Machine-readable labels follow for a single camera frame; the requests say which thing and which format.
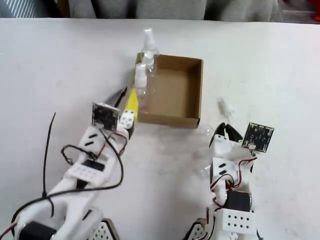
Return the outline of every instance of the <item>white spray cap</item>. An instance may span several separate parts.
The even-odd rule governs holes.
[[[147,86],[146,65],[139,63],[135,66],[134,86],[136,88],[145,88]]]
[[[144,48],[148,50],[155,49],[157,46],[156,46],[156,41],[155,41],[152,28],[146,28],[143,32],[144,32]]]
[[[218,104],[223,115],[225,115],[227,118],[231,117],[232,114],[235,112],[235,108],[230,103],[228,103],[223,97],[218,99]]]
[[[154,53],[152,51],[146,51],[144,53],[142,63],[145,64],[146,69],[152,69],[155,63]]]

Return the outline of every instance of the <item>electrical cable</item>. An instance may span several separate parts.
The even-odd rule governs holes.
[[[17,224],[18,224],[18,223],[17,223],[16,221],[13,222],[13,223],[11,223],[11,225],[10,225],[6,230],[4,230],[3,233],[1,233],[1,235],[0,235],[0,240],[1,240],[5,235],[7,235],[7,233],[10,232],[10,230],[14,229],[15,226],[17,226]]]
[[[45,145],[45,152],[44,152],[44,160],[43,160],[43,172],[42,172],[42,183],[43,183],[43,192],[42,196],[46,197],[47,196],[47,191],[46,191],[46,167],[47,167],[47,155],[48,155],[48,148],[49,148],[49,141],[50,141],[50,134],[51,134],[51,128],[52,124],[54,122],[56,113],[53,114],[50,126],[49,126],[49,131],[48,131],[48,137],[46,138],[46,145]]]
[[[45,152],[44,152],[44,160],[43,160],[43,172],[42,172],[42,184],[43,184],[43,192],[42,192],[42,197],[45,198],[47,196],[47,190],[46,190],[46,168],[47,168],[47,155],[48,155],[48,148],[49,148],[49,141],[50,141],[50,135],[51,135],[51,129],[52,129],[52,124],[54,122],[56,116],[56,112],[53,114],[49,130],[48,130],[48,136],[46,138],[46,144],[45,144]],[[51,204],[51,217],[54,216],[55,214],[55,206],[54,203],[50,198],[48,198],[50,204]]]
[[[258,240],[264,240],[264,238],[260,236],[258,229],[256,230],[256,236],[258,237]]]
[[[212,190],[214,189],[214,187],[217,185],[217,183],[219,182],[219,180],[220,180],[221,178],[223,178],[224,176],[229,176],[229,177],[232,179],[232,186],[235,185],[235,180],[234,180],[234,178],[232,177],[232,175],[229,174],[229,173],[225,173],[225,174],[221,175],[217,180],[215,180],[215,181],[210,185],[211,191],[212,191]]]
[[[125,139],[125,143],[124,143],[122,149],[119,151],[119,154],[120,154],[120,156],[121,156],[121,155],[124,153],[124,151],[125,151],[125,148],[126,148],[127,143],[128,143],[128,139],[127,139],[127,137],[126,137],[125,135],[123,135],[123,134],[121,134],[121,133],[119,133],[119,132],[111,133],[111,134],[108,136],[108,138],[110,138],[113,134],[114,134],[114,135],[117,135],[117,136],[120,136],[120,137],[122,137],[122,138]]]
[[[217,202],[217,200],[216,200],[216,197],[214,197],[213,199],[212,199],[212,201],[214,202],[214,204],[215,205],[217,205],[219,208],[223,208],[223,206],[221,206],[218,202]]]
[[[43,197],[39,197],[39,198],[36,198],[32,201],[29,201],[27,203],[25,203],[24,205],[22,205],[21,207],[19,207],[19,209],[14,213],[13,217],[12,217],[12,220],[11,222],[15,222],[16,219],[17,219],[17,216],[19,215],[19,213],[25,209],[26,207],[32,205],[32,204],[35,204],[35,203],[38,203],[38,202],[41,202],[43,200],[46,200],[46,199],[49,199],[49,198],[53,198],[53,197],[56,197],[56,196],[60,196],[60,195],[64,195],[64,194],[71,194],[71,193],[81,193],[81,192],[92,192],[92,191],[103,191],[103,190],[110,190],[110,189],[115,189],[117,187],[119,187],[123,180],[124,180],[124,165],[122,163],[122,160],[121,160],[121,157],[119,155],[119,153],[117,152],[116,148],[113,146],[113,144],[109,141],[109,139],[106,137],[106,135],[102,132],[102,130],[100,129],[99,130],[106,143],[112,148],[114,154],[116,155],[117,159],[118,159],[118,162],[120,164],[120,168],[121,168],[121,177],[120,177],[120,180],[118,183],[114,184],[114,185],[111,185],[111,186],[104,186],[104,187],[93,187],[93,188],[84,188],[84,189],[71,189],[71,190],[65,190],[65,191],[58,191],[58,192],[55,192],[55,193],[52,193],[52,194],[49,194],[47,195],[45,198]],[[13,236],[15,235],[15,231],[14,229],[11,230]]]
[[[203,240],[206,238],[206,236],[208,235],[208,233],[206,232],[205,235],[201,236],[201,237],[198,237],[196,238],[195,240]]]
[[[233,185],[233,188],[237,189],[237,188],[240,186],[241,182],[242,182],[242,173],[241,173],[241,169],[240,169],[241,163],[243,163],[243,162],[248,162],[248,163],[250,163],[250,162],[252,162],[252,161],[254,161],[254,160],[256,160],[256,159],[257,159],[257,157],[253,157],[253,158],[250,158],[250,159],[241,160],[241,161],[238,163],[238,168],[239,168],[239,182],[238,182],[236,185]]]
[[[216,211],[220,210],[221,208],[222,208],[222,207],[216,208],[214,211],[216,212]],[[208,238],[208,239],[211,239],[212,234],[214,233],[215,224],[216,224],[216,217],[215,217],[215,216],[213,216],[213,226],[212,226],[212,231],[211,231],[211,234],[210,234],[210,236],[209,236],[209,238]]]
[[[88,157],[91,158],[92,160],[96,160],[96,159],[98,158],[98,156],[95,155],[92,151],[86,151],[86,150],[82,149],[81,147],[68,144],[68,145],[65,145],[65,146],[61,149],[60,152],[61,152],[62,156],[64,157],[65,161],[66,161],[69,165],[71,165],[71,166],[74,164],[74,162],[73,162],[72,158],[67,157],[67,155],[65,154],[65,150],[66,150],[67,148],[77,149],[77,150],[79,150],[80,152],[87,154]]]

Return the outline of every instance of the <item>cardboard box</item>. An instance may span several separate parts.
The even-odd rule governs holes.
[[[197,128],[201,116],[203,64],[201,59],[160,55],[153,83],[155,91],[147,98],[147,113],[138,113],[138,121]]]

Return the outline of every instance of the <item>gray fabric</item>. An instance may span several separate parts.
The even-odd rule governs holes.
[[[203,20],[207,0],[138,0],[139,19]]]
[[[95,18],[91,1],[105,19],[270,22],[279,15],[277,0],[69,0],[71,17]]]
[[[207,0],[206,20],[270,22],[277,0]]]
[[[0,0],[0,18],[43,18],[47,10],[40,0]]]
[[[126,19],[136,14],[136,0],[69,0],[69,6],[72,18]]]
[[[79,19],[95,19],[91,0],[69,0],[70,16]]]

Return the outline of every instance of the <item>red object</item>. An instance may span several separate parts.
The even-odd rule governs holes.
[[[316,12],[313,19],[317,22],[320,22],[320,0],[306,0],[306,1],[315,5]]]

